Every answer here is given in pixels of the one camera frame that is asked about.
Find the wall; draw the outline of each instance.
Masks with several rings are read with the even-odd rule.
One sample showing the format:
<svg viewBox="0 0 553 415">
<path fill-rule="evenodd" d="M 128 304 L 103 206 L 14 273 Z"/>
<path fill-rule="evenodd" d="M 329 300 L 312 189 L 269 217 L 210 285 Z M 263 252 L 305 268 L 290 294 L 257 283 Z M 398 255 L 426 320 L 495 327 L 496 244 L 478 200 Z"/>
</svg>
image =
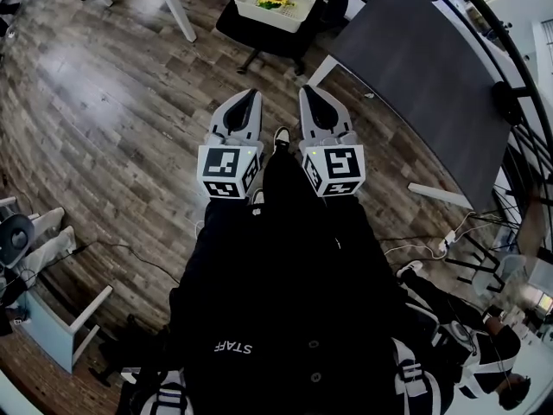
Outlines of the wall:
<svg viewBox="0 0 553 415">
<path fill-rule="evenodd" d="M 42 415 L 0 371 L 0 409 L 6 415 Z"/>
<path fill-rule="evenodd" d="M 512 23 L 511 38 L 522 55 L 535 52 L 533 22 L 553 19 L 553 0 L 490 0 L 499 20 Z"/>
<path fill-rule="evenodd" d="M 553 388 L 553 351 L 546 348 L 532 333 L 523 341 L 513 372 L 532 379 L 530 392 L 519 407 L 506 412 L 498 404 L 497 393 L 485 398 L 469 399 L 455 389 L 448 415 L 468 413 L 486 415 L 525 415 L 533 413 Z"/>
</svg>

